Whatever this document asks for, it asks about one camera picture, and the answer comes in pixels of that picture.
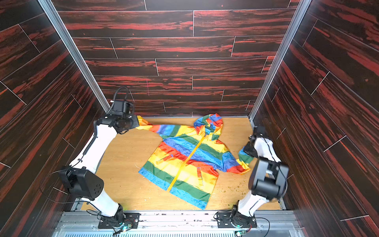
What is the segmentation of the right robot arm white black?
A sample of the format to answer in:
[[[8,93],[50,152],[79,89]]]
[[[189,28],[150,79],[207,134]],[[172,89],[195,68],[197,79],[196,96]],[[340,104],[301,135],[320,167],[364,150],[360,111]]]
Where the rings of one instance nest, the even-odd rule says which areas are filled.
[[[263,126],[254,127],[253,134],[238,155],[246,164],[257,160],[249,178],[249,191],[234,205],[231,214],[232,220],[248,221],[263,204],[286,194],[289,167],[277,156]]]

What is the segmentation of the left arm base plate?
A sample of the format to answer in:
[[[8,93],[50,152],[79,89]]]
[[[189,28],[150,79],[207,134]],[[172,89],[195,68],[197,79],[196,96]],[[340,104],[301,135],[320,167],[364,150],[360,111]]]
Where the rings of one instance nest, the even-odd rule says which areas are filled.
[[[128,213],[125,212],[123,215],[120,213],[116,216],[107,217],[100,215],[100,222],[98,224],[98,229],[110,229],[110,230],[130,230],[137,229],[140,219],[140,213]]]

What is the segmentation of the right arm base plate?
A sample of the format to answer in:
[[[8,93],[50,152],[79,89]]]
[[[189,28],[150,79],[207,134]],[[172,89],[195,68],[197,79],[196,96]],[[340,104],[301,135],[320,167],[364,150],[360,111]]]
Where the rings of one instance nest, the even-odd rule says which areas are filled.
[[[239,213],[232,214],[231,211],[218,211],[214,215],[218,228],[256,228],[254,217],[247,217]]]

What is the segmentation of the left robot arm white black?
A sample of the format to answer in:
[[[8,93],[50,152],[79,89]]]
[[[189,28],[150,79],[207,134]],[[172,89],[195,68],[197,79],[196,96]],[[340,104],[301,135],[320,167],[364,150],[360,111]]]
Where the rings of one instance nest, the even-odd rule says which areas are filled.
[[[101,216],[117,223],[124,221],[121,204],[113,201],[105,191],[104,181],[96,175],[102,157],[118,134],[137,128],[136,115],[105,115],[94,122],[94,133],[86,147],[66,167],[58,172],[69,194],[96,208]]]

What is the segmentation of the rainbow striped kids jacket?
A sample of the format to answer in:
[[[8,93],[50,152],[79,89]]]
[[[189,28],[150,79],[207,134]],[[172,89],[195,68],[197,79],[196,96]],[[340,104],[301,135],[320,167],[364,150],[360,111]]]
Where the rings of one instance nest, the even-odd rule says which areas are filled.
[[[245,174],[250,170],[251,157],[240,153],[235,158],[219,140],[224,125],[219,114],[200,117],[193,126],[153,125],[141,116],[137,118],[138,130],[162,138],[139,174],[197,208],[206,208],[220,171]]]

